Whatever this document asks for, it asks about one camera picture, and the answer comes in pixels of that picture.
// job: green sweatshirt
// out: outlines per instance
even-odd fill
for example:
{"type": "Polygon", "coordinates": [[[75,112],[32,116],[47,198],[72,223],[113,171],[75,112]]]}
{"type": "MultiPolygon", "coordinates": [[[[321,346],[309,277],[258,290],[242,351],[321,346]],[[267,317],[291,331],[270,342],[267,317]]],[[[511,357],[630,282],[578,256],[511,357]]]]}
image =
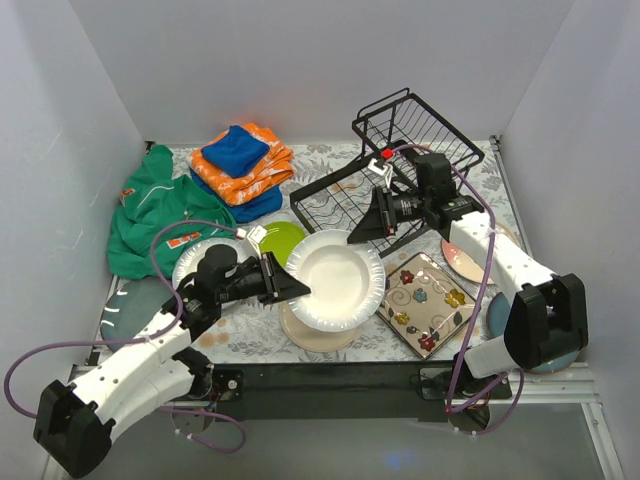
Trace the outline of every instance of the green sweatshirt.
{"type": "MultiPolygon", "coordinates": [[[[173,154],[156,145],[129,177],[120,194],[121,205],[111,222],[107,258],[111,273],[128,279],[156,275],[149,254],[153,237],[170,223],[208,220],[235,227],[231,213],[186,175],[171,180],[173,154]]],[[[171,277],[178,257],[191,245],[209,237],[231,233],[204,225],[182,225],[165,235],[156,247],[156,258],[166,277],[171,277]]]]}

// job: red flower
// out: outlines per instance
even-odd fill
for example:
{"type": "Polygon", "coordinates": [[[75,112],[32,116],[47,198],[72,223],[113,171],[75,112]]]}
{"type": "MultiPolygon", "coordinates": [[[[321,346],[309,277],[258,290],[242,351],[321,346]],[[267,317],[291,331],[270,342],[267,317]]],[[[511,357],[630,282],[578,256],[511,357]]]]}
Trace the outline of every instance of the red flower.
{"type": "Polygon", "coordinates": [[[436,346],[436,342],[433,341],[431,335],[427,335],[426,333],[422,334],[422,338],[418,340],[418,343],[420,344],[420,348],[427,352],[430,352],[433,350],[433,347],[436,346]]]}
{"type": "Polygon", "coordinates": [[[400,280],[402,281],[403,285],[406,285],[407,283],[413,283],[413,273],[411,273],[409,270],[402,270],[400,272],[400,280]]]}

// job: gray floor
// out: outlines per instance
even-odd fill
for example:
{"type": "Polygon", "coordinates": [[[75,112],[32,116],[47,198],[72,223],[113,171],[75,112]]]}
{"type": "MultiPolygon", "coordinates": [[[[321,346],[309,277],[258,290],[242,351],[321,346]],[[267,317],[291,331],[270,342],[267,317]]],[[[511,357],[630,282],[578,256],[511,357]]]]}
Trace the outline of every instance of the gray floor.
{"type": "MultiPolygon", "coordinates": [[[[495,418],[503,406],[492,409],[495,418]]],[[[154,413],[127,431],[89,476],[99,479],[603,478],[580,405],[521,405],[496,432],[471,440],[411,420],[249,421],[232,455],[176,436],[154,413]]],[[[230,425],[207,436],[232,444],[230,425]]]]}

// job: black dish rack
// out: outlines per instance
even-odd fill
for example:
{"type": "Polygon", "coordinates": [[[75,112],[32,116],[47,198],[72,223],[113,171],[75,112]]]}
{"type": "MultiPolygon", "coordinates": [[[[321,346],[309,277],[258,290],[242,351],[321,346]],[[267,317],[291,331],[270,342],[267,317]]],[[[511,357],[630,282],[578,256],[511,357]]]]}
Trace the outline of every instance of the black dish rack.
{"type": "MultiPolygon", "coordinates": [[[[404,88],[362,108],[351,124],[362,139],[361,153],[345,167],[291,193],[291,209],[305,228],[352,230],[369,208],[371,189],[384,180],[367,169],[385,148],[404,143],[444,153],[465,177],[484,153],[415,93],[404,88]]],[[[417,189],[409,149],[393,160],[395,191],[417,189]]],[[[394,237],[371,242],[385,257],[429,230],[422,221],[402,224],[394,237]]]]}

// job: robotic arm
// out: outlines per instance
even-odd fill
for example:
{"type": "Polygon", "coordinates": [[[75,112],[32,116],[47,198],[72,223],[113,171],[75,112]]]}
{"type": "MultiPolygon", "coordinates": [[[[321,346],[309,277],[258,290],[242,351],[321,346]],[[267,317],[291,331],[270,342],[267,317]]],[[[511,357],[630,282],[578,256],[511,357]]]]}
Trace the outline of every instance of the robotic arm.
{"type": "MultiPolygon", "coordinates": [[[[383,151],[383,160],[372,161],[370,169],[385,177],[387,185],[374,189],[370,208],[349,243],[384,238],[402,222],[423,219],[486,268],[493,231],[489,214],[474,198],[460,195],[444,154],[420,155],[407,147],[402,147],[402,153],[416,169],[417,189],[400,190],[393,185],[391,165],[384,160],[394,152],[383,151]]],[[[516,367],[530,370],[587,345],[585,289],[578,277],[557,275],[498,232],[489,267],[511,313],[504,335],[465,352],[462,382],[516,367]]]]}
{"type": "MultiPolygon", "coordinates": [[[[40,397],[34,437],[72,477],[91,472],[132,424],[174,398],[200,398],[212,385],[213,365],[189,345],[220,319],[222,304],[257,296],[273,304],[311,293],[272,253],[237,263],[233,248],[207,250],[197,272],[178,287],[184,312],[159,338],[125,345],[68,385],[54,381],[40,397]]],[[[175,319],[177,301],[162,306],[137,337],[175,319]]]]}

